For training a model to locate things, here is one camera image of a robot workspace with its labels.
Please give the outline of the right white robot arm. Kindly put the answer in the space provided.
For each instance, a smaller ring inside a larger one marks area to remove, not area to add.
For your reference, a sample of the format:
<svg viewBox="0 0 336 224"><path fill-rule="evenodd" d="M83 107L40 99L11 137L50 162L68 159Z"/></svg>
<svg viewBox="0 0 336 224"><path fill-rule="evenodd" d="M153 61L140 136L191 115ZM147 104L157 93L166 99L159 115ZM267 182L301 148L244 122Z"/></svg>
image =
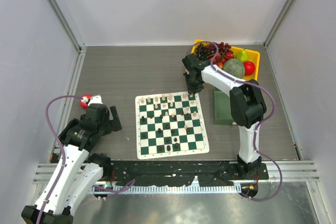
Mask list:
<svg viewBox="0 0 336 224"><path fill-rule="evenodd" d="M194 54L185 56L182 63L186 69L184 77L190 94L201 92L207 83L229 96L230 112L239 127L240 140L237 167L232 174L244 179L251 178L261 166L258 125L267 111L258 82L236 78L208 60L200 61Z"/></svg>

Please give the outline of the green white chess board mat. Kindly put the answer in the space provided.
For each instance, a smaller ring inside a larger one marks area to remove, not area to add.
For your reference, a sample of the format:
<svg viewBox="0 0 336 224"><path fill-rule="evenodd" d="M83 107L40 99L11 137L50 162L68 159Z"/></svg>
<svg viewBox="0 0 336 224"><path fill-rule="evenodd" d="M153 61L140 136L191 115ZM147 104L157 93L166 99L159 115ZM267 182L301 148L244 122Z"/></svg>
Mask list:
<svg viewBox="0 0 336 224"><path fill-rule="evenodd" d="M137 96L135 122L138 159L209 152L198 94L175 92Z"/></svg>

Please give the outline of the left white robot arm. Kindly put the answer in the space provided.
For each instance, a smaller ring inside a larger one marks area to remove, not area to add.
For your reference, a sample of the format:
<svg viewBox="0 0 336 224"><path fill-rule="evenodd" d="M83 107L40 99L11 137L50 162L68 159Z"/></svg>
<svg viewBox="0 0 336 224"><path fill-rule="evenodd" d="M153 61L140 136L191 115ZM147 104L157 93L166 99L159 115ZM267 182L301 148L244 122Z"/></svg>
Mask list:
<svg viewBox="0 0 336 224"><path fill-rule="evenodd" d="M34 205L25 206L26 223L72 223L75 211L98 181L112 176L111 159L90 154L101 137L122 130L115 106L91 104L79 119L71 120L58 136L61 157L44 192Z"/></svg>

